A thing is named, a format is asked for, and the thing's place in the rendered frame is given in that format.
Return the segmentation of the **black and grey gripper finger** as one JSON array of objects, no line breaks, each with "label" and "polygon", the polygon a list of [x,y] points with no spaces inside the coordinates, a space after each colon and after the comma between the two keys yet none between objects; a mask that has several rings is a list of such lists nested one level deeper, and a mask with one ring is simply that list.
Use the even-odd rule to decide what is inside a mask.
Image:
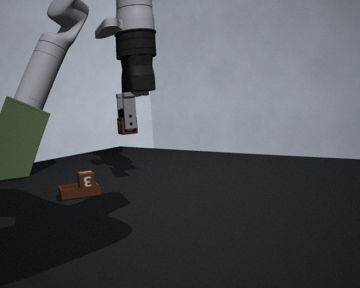
[{"label": "black and grey gripper finger", "polygon": [[123,92],[124,129],[137,128],[135,96],[147,96],[149,91]]},{"label": "black and grey gripper finger", "polygon": [[118,118],[124,117],[122,94],[116,94]]}]

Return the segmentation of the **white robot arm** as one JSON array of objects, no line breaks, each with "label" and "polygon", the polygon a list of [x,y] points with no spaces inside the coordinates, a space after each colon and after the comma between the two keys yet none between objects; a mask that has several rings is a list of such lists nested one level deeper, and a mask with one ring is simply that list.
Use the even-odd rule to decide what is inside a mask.
[{"label": "white robot arm", "polygon": [[[116,11],[137,4],[152,7],[152,0],[116,0]],[[57,33],[44,32],[40,36],[14,99],[43,110],[65,55],[88,14],[88,6],[81,0],[52,1],[47,16],[61,28]]]}]

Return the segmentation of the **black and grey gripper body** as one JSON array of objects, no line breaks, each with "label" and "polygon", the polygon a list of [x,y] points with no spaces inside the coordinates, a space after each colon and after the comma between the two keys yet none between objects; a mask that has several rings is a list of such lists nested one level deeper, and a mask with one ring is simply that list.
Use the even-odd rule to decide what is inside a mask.
[{"label": "black and grey gripper body", "polygon": [[122,65],[122,92],[155,90],[152,63],[156,56],[155,20],[147,5],[119,8],[115,17],[106,17],[95,30],[95,38],[116,39],[116,58]]}]

